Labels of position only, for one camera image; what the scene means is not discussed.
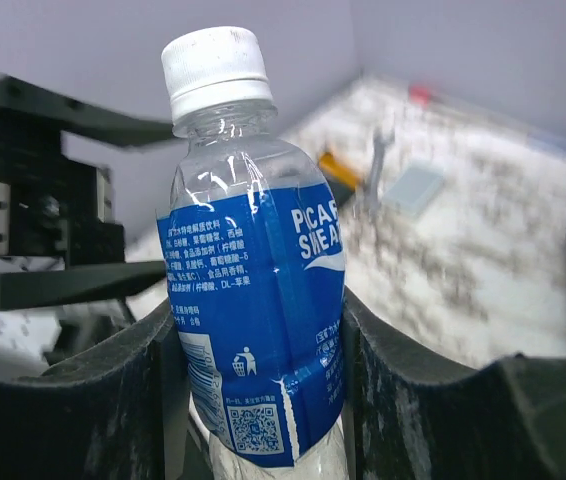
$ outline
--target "red object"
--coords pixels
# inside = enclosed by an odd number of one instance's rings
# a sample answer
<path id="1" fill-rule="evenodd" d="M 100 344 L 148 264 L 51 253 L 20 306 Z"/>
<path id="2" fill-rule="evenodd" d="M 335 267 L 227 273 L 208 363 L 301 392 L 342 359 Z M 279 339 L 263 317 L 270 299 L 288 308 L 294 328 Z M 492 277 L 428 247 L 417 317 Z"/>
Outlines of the red object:
<path id="1" fill-rule="evenodd" d="M 432 99 L 432 92 L 423 85 L 410 85 L 408 88 L 410 101 L 426 106 Z"/>

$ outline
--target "pocari sweat logo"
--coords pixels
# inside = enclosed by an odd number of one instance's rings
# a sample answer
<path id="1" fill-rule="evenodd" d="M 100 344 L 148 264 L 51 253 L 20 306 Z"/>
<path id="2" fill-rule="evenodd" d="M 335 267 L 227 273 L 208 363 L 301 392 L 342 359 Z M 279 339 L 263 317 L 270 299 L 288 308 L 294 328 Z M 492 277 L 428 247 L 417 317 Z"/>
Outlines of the pocari sweat logo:
<path id="1" fill-rule="evenodd" d="M 330 200 L 291 211 L 294 229 L 301 247 L 301 258 L 309 268 L 345 271 L 336 202 Z"/>

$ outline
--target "qr code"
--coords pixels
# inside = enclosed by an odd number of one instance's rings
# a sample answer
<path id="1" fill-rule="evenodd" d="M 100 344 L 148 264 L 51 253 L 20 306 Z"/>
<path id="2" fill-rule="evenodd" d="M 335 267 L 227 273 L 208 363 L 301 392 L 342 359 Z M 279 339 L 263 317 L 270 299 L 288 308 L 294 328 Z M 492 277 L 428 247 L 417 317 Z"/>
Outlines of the qr code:
<path id="1" fill-rule="evenodd" d="M 275 403 L 227 407 L 227 410 L 238 453 L 272 455 L 284 452 Z"/>

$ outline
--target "bottle neck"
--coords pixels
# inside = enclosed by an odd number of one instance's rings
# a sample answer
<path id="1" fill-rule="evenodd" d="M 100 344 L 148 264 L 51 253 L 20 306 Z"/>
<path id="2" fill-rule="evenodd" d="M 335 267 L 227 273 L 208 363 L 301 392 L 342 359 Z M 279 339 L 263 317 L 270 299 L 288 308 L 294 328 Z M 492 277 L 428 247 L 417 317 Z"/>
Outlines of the bottle neck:
<path id="1" fill-rule="evenodd" d="M 190 151 L 219 142 L 267 134 L 267 120 L 276 108 L 266 101 L 243 101 L 210 107 L 186 122 Z"/>

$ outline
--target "light blue object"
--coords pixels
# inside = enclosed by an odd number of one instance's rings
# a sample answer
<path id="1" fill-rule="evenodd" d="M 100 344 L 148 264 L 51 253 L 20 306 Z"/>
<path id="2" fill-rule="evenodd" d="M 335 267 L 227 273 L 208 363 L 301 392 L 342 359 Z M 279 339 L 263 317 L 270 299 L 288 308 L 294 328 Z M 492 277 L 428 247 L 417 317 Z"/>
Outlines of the light blue object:
<path id="1" fill-rule="evenodd" d="M 390 186 L 383 203 L 410 217 L 419 216 L 441 191 L 445 177 L 426 166 L 410 165 Z"/>
<path id="2" fill-rule="evenodd" d="M 536 132 L 528 136 L 527 144 L 535 150 L 540 150 L 551 155 L 566 157 L 565 138 L 548 133 Z"/>

